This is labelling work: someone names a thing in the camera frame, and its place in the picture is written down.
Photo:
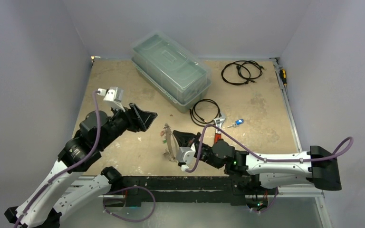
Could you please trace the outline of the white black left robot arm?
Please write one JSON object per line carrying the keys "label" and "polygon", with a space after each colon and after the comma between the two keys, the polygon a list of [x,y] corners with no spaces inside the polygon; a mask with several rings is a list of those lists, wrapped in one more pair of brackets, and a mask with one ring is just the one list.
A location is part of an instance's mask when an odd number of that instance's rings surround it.
{"label": "white black left robot arm", "polygon": [[85,117],[35,192],[21,205],[5,211],[9,223],[17,228],[58,228],[69,215],[99,195],[128,193],[135,189],[110,166],[88,184],[65,193],[115,139],[125,131],[147,131],[157,117],[157,113],[143,111],[134,103],[128,108],[113,109],[112,113],[108,116],[96,109]]}

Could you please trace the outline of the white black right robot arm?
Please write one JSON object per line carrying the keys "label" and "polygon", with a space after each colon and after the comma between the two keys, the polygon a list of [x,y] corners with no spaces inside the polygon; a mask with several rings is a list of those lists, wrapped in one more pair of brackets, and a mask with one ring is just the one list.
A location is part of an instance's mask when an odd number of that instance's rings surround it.
{"label": "white black right robot arm", "polygon": [[173,131],[179,151],[176,155],[182,171],[189,165],[204,162],[223,169],[229,176],[252,176],[248,188],[253,193],[281,185],[313,184],[320,190],[342,189],[337,153],[321,146],[311,146],[308,151],[292,154],[257,154],[239,151],[223,139],[213,146],[200,144],[201,134]]}

